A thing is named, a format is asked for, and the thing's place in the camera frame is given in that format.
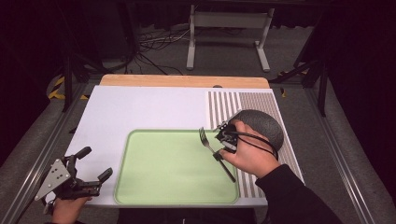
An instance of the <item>striped mat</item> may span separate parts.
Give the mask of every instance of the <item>striped mat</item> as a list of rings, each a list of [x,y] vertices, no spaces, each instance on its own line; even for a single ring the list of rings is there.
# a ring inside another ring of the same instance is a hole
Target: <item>striped mat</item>
[[[280,116],[274,93],[271,90],[268,92],[208,91],[206,93],[206,101],[207,125],[210,129],[215,129],[240,109],[260,110],[276,119],[285,135],[283,146],[279,150],[279,162],[282,164],[286,163],[303,180],[285,125]],[[254,175],[239,169],[237,169],[237,175],[241,198],[265,198],[262,190],[254,184],[257,179]]]

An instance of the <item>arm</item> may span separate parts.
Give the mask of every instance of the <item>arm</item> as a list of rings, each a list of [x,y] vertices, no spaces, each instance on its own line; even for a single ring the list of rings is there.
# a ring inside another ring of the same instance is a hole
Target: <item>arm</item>
[[[242,121],[233,123],[238,132],[265,138]],[[249,143],[272,150],[264,142],[240,136]],[[220,152],[224,160],[258,177],[256,184],[265,192],[271,222],[276,223],[341,223],[335,213],[292,172],[280,165],[275,157],[238,140],[236,153]]]

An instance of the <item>human hand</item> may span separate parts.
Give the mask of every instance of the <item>human hand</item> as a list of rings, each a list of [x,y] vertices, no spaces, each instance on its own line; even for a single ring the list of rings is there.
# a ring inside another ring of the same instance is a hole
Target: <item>human hand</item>
[[[236,130],[240,133],[250,133],[259,136],[265,140],[268,140],[265,136],[257,133],[256,131],[251,129],[250,126],[240,120],[233,120],[232,123],[233,125],[235,125]],[[239,138],[242,138],[243,140],[249,142],[252,145],[272,151],[270,146],[258,139],[244,136],[242,134],[239,134]],[[234,154],[224,149],[221,149],[219,153],[222,158],[230,164],[234,165],[240,170],[257,176],[258,178],[267,175],[280,165],[280,163],[271,153],[268,153],[250,144],[238,139],[237,150]]]
[[[92,197],[77,198],[75,200],[62,200],[57,198],[55,200],[51,222],[58,224],[75,223],[83,205],[91,199]]]

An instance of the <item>white surface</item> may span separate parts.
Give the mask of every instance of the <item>white surface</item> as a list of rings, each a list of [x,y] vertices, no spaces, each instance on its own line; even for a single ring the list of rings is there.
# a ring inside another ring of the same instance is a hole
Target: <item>white surface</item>
[[[163,88],[96,86],[65,155],[84,147],[92,152],[77,161],[78,178],[97,180],[111,167],[114,171],[89,204],[119,206],[114,188],[128,134],[134,129],[199,129],[207,125],[205,93],[213,88]],[[272,92],[257,89],[216,89],[234,92]],[[237,202],[235,205],[263,205]]]

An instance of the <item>fork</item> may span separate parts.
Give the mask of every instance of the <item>fork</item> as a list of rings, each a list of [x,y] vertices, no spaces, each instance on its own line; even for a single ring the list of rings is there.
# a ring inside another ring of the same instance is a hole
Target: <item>fork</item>
[[[206,138],[206,134],[205,134],[205,130],[204,127],[199,129],[199,136],[201,138],[201,142],[202,145],[204,145],[204,147],[207,147],[210,149],[210,151],[212,151],[213,154],[215,154],[215,150],[213,150],[213,148],[209,145],[209,141]],[[224,163],[222,161],[218,161],[221,165],[221,167],[223,168],[223,170],[225,171],[225,173],[227,173],[228,177],[230,177],[231,181],[233,181],[235,183],[235,178],[233,177],[233,175],[231,174],[231,172],[227,169],[227,167],[224,165]]]

